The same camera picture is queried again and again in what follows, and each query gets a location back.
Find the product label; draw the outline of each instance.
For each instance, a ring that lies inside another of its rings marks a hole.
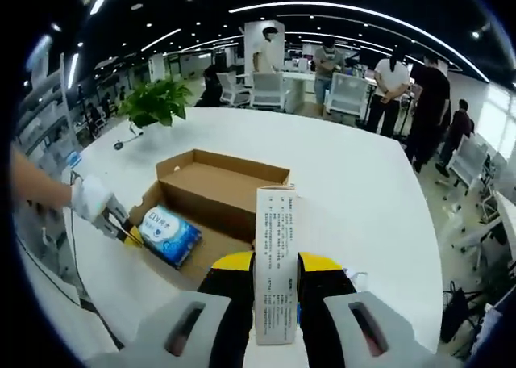
[[[257,193],[255,310],[259,345],[294,341],[298,304],[298,249],[295,242],[296,193],[262,188]]]

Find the tissue pack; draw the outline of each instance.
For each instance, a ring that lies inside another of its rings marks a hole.
[[[177,268],[201,239],[201,231],[162,206],[145,214],[139,232],[147,245]]]

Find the man in black shirt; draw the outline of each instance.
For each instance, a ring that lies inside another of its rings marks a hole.
[[[442,136],[443,123],[447,120],[445,115],[450,106],[450,82],[438,70],[437,64],[435,56],[426,56],[425,67],[413,73],[416,84],[422,87],[422,93],[415,109],[405,153],[411,164],[415,158],[414,169],[418,173],[437,148],[436,142]]]

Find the green leaves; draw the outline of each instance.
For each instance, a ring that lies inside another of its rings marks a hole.
[[[172,126],[173,115],[186,119],[185,105],[192,92],[172,78],[138,86],[119,108],[119,114],[141,128],[159,122]]]

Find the hand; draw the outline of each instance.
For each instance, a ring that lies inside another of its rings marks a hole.
[[[113,193],[102,182],[87,176],[78,178],[72,185],[72,202],[70,207],[84,220],[94,222],[106,209]]]
[[[393,98],[392,94],[390,92],[386,92],[384,97],[381,99],[380,102],[384,103],[384,104],[387,104],[388,102],[390,102],[390,100]]]

